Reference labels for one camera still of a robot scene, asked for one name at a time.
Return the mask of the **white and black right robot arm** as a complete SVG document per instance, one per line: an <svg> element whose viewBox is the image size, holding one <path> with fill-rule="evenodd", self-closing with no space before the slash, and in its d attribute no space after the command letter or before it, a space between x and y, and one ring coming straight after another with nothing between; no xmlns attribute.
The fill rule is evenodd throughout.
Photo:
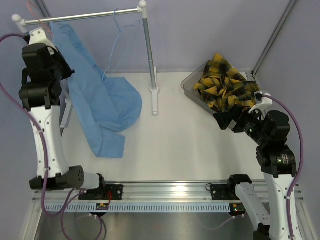
<svg viewBox="0 0 320 240"><path fill-rule="evenodd" d="M231 175L226 193L243 204L254 228L255 240L301 240L295 206L293 180L298 175L294 153L287 146L289 117L277 110L261 118L259 109L235 105L229 112L213 116L221 130L234 124L234 133L246 133L256 144L256 159L263 173L269 199L267 210L246 174Z"/></svg>

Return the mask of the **light blue wire hanger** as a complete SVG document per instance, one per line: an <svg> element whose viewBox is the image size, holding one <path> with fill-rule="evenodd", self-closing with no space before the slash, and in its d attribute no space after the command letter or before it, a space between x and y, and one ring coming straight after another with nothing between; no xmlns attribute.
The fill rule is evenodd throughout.
<svg viewBox="0 0 320 240"><path fill-rule="evenodd" d="M122 62L125 60L129 51L132 48L132 44L134 43L142 22L138 19L135 23L129 25L121 25L116 17L116 11L119 9L115 9L113 12L113 21L117 28L117 36L113 42L112 50L109 55L108 64L103 72L102 82L105 83L107 80L116 73L118 68L121 66Z"/></svg>

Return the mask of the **pink wire hanger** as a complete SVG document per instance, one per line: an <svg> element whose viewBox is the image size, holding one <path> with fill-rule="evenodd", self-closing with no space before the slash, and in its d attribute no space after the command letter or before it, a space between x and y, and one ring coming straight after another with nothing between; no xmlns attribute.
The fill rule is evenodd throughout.
<svg viewBox="0 0 320 240"><path fill-rule="evenodd" d="M46 30L51 37L53 37L53 33L52 33L52 30L50 28L50 26L47 24L47 23L43 23L40 21L40 16L38 14L39 10L38 10L38 7L32 3L31 1L27 1L26 2L26 6L28 8L28 11L32 14L32 16L37 20L37 22L41 25L41 27Z"/></svg>

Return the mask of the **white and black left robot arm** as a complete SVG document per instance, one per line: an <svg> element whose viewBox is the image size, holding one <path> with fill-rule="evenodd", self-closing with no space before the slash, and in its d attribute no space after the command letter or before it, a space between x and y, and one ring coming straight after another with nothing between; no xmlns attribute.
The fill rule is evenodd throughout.
<svg viewBox="0 0 320 240"><path fill-rule="evenodd" d="M54 46L44 43L24 47L22 58L26 68L19 97L30 117L37 152L37 173L29 182L30 188L43 192L84 190L84 200L103 199L108 192L103 176L86 173L80 165L69 166L63 151L60 82L71 77L74 70Z"/></svg>

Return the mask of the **light blue shirt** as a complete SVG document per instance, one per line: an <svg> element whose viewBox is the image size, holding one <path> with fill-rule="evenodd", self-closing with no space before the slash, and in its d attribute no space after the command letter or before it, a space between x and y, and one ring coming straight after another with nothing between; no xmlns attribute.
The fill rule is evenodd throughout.
<svg viewBox="0 0 320 240"><path fill-rule="evenodd" d="M52 22L50 28L53 44L75 71L67 79L69 96L91 151L97 158L122 158L126 138L121 133L141 115L140 93L124 77L104 79L69 24Z"/></svg>

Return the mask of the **yellow plaid shirt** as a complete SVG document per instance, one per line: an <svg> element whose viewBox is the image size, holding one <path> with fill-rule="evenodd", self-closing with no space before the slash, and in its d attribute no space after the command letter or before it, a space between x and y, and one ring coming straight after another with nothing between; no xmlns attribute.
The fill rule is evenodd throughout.
<svg viewBox="0 0 320 240"><path fill-rule="evenodd" d="M221 54L215 53L204 68L203 75L193 85L202 102L217 113L230 111L235 105L252 108L259 85L246 78Z"/></svg>

